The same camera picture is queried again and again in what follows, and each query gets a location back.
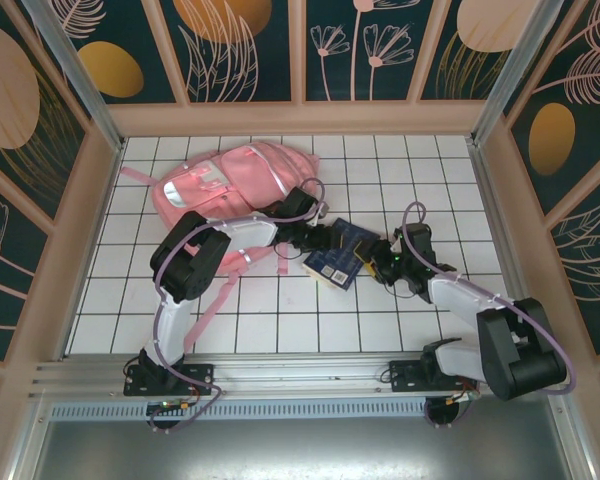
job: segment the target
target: book cover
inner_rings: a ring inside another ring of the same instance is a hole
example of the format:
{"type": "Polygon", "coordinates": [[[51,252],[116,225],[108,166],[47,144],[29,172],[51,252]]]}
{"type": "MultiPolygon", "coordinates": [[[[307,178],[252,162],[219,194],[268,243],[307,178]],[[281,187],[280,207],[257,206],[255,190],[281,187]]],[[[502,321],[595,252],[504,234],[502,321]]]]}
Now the book cover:
{"type": "Polygon", "coordinates": [[[348,290],[363,265],[353,253],[355,247],[361,240],[375,240],[380,236],[342,218],[338,218],[333,227],[342,233],[342,248],[312,252],[303,262],[303,267],[317,280],[348,290]]]}

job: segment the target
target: pink backpack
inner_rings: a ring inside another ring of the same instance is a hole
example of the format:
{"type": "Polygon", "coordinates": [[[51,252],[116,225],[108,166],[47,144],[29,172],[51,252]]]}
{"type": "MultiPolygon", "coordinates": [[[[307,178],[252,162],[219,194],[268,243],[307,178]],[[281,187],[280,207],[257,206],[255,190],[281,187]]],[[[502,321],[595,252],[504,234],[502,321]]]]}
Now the pink backpack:
{"type": "MultiPolygon", "coordinates": [[[[254,142],[222,152],[195,156],[157,181],[135,170],[123,167],[121,173],[153,187],[153,204],[168,229],[190,210],[207,219],[233,218],[283,200],[304,180],[317,177],[319,158],[284,145],[254,142]]],[[[315,192],[315,185],[305,188],[315,192]]],[[[186,247],[192,254],[195,249],[186,247]]],[[[225,302],[239,275],[252,263],[272,253],[272,247],[253,247],[227,253],[218,275],[229,274],[218,297],[196,322],[185,339],[185,351],[199,338],[211,318],[225,302]]],[[[278,272],[286,273],[286,263],[278,272]]]]}

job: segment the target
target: enclosure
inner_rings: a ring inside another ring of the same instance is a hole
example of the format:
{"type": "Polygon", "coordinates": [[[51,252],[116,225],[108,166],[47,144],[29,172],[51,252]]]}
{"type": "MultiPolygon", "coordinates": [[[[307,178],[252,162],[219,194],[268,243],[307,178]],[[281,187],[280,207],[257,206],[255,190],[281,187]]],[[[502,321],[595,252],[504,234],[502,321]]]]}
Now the enclosure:
{"type": "Polygon", "coordinates": [[[600,478],[600,0],[0,0],[0,478],[452,475],[600,478]],[[439,261],[542,303],[575,391],[485,388],[431,428],[431,392],[382,373],[476,331],[289,248],[187,353],[222,398],[153,433],[166,397],[124,396],[122,370],[168,229],[120,169],[250,142],[320,158],[324,223],[388,237],[422,202],[439,261]]]}

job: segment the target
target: wall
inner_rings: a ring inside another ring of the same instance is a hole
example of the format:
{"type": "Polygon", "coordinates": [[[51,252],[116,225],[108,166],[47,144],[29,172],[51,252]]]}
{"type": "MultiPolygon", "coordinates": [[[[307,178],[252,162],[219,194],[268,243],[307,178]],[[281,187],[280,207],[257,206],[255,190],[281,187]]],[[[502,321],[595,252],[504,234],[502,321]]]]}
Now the wall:
{"type": "Polygon", "coordinates": [[[12,2],[0,2],[0,462],[79,291],[114,152],[12,2]]]}
{"type": "Polygon", "coordinates": [[[600,0],[567,7],[486,151],[530,293],[576,363],[600,440],[600,0]]]}
{"type": "Polygon", "coordinates": [[[124,135],[466,133],[536,4],[51,2],[124,135]]]}

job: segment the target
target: pink strap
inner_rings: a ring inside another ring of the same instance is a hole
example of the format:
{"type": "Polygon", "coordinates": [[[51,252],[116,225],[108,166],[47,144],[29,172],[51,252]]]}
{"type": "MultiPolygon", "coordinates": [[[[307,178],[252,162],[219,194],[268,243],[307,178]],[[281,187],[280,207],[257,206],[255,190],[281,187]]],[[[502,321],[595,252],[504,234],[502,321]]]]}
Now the pink strap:
{"type": "Polygon", "coordinates": [[[235,287],[236,283],[238,282],[238,279],[240,278],[240,275],[243,272],[244,270],[234,270],[229,273],[229,280],[227,280],[227,283],[220,287],[220,291],[218,292],[218,296],[216,297],[216,299],[213,302],[211,302],[211,305],[209,305],[207,311],[204,312],[204,314],[200,318],[198,318],[198,321],[193,325],[193,327],[191,327],[191,330],[189,330],[187,336],[184,337],[185,352],[191,350],[193,344],[198,341],[200,335],[202,335],[202,332],[204,332],[205,328],[207,328],[207,326],[211,322],[211,319],[222,308],[222,305],[224,305],[224,302],[226,302],[227,298],[229,298],[231,290],[233,290],[233,287],[235,287]]]}
{"type": "Polygon", "coordinates": [[[278,251],[278,275],[289,274],[289,244],[279,243],[276,247],[278,251]]]}
{"type": "Polygon", "coordinates": [[[158,183],[158,181],[155,178],[150,177],[145,173],[139,172],[138,170],[129,167],[122,167],[120,169],[120,175],[133,178],[134,180],[137,180],[138,182],[148,187],[153,187],[158,183]]]}

